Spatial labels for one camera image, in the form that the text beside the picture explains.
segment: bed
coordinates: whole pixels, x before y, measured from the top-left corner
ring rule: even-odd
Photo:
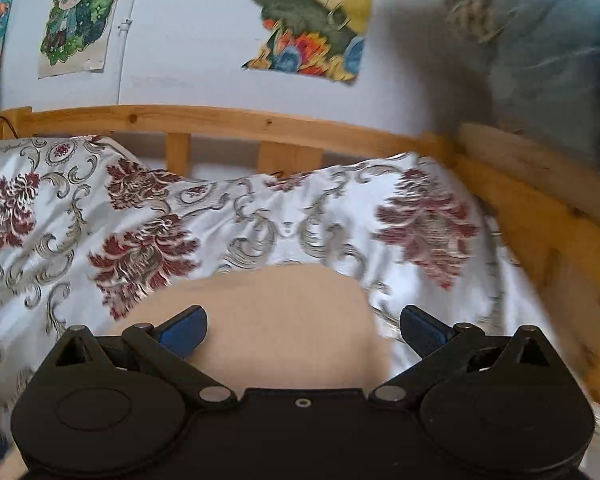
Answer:
[[[165,132],[167,169],[144,167],[112,132]],[[261,174],[187,180],[191,134],[261,142]],[[572,307],[595,313],[569,304],[562,314],[558,294],[586,280],[600,298],[600,203],[576,192],[572,203],[540,178],[564,171],[555,159],[545,156],[540,173],[520,170],[510,150],[498,152],[503,138],[466,126],[454,143],[208,107],[3,112],[0,434],[68,326],[106,333],[181,278],[294,263],[359,281],[395,341],[393,372],[416,359],[397,323],[413,303],[493,334],[541,326],[600,403],[600,333],[583,351],[562,319]],[[364,160],[322,168],[325,152]],[[541,156],[531,145],[525,153]]]

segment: black cable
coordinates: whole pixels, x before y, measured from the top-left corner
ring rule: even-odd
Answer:
[[[11,130],[11,133],[13,134],[13,136],[16,139],[19,139],[20,137],[18,137],[18,134],[16,133],[16,129],[13,127],[13,124],[11,124],[11,121],[8,120],[5,116],[0,115],[0,119],[2,119],[5,123],[7,123],[7,126],[9,127],[9,129]]]

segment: white wall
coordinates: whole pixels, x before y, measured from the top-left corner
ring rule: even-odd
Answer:
[[[352,86],[241,70],[267,38],[260,10],[251,0],[136,0],[120,102],[254,108],[409,134],[484,117],[441,0],[375,0]]]
[[[0,109],[33,106],[36,111],[118,102],[125,32],[117,26],[133,0],[119,0],[105,69],[38,79],[40,44],[52,0],[13,0],[0,67]]]
[[[38,79],[51,0],[14,0],[0,108],[115,104],[255,108],[418,134],[485,120],[488,99],[462,65],[441,0],[375,0],[360,78],[352,85],[243,71],[267,31],[251,0],[119,0],[102,73]],[[118,25],[131,16],[128,33]]]

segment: round black pad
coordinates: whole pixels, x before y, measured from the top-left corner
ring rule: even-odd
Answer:
[[[75,390],[61,399],[56,415],[73,430],[106,430],[125,420],[131,399],[112,388]]]
[[[451,378],[424,397],[422,423],[451,455],[494,472],[579,462],[593,414],[575,382],[552,379],[547,367],[522,364]]]
[[[26,458],[61,473],[104,474],[143,466],[178,434],[180,394],[149,375],[56,368],[26,389],[11,418]]]

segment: blue tab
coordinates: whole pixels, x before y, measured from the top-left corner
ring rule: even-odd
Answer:
[[[407,305],[400,313],[400,333],[405,343],[422,358],[433,354],[456,334],[454,329],[415,305]]]
[[[206,336],[206,312],[193,310],[188,316],[160,332],[158,342],[181,359],[188,358]]]

